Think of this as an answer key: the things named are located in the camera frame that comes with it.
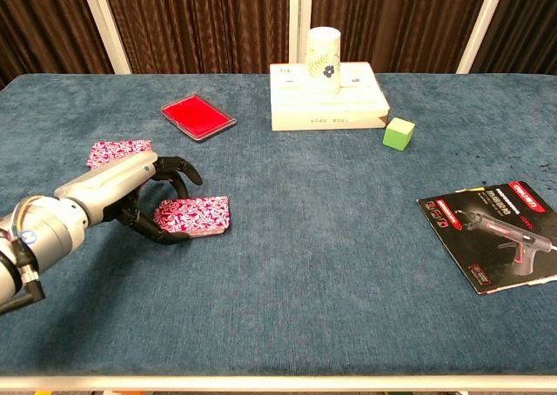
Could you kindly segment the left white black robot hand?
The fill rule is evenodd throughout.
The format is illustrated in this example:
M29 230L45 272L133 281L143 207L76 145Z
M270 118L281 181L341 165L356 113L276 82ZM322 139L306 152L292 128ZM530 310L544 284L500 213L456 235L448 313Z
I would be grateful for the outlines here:
M197 170L181 157L160 157L154 151L130 154L101 165L58 187L54 196L76 202L89 225L116 219L158 244L173 245L192 238L186 232L168 232L138 207L141 187L150 180L168 181L182 199L189 197L181 174L194 184L203 180Z

